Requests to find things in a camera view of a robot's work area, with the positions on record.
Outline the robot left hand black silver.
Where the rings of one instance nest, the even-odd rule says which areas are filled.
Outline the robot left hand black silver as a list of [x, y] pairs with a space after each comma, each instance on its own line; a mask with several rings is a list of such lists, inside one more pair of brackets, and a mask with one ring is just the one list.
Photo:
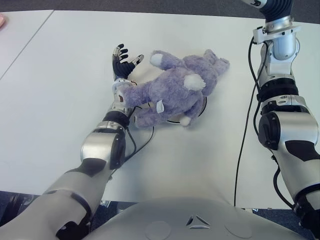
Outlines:
[[128, 58], [128, 49], [125, 48], [124, 44], [119, 44], [112, 53], [112, 70], [114, 81], [127, 80], [128, 76], [144, 60], [144, 55], [140, 54], [132, 61], [126, 61]]

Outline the robot right hand black silver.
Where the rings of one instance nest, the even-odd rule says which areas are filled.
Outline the robot right hand black silver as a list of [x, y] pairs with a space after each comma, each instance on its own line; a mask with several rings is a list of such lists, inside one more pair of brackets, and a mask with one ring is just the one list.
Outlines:
[[293, 0], [243, 0], [263, 14], [266, 23], [292, 23]]

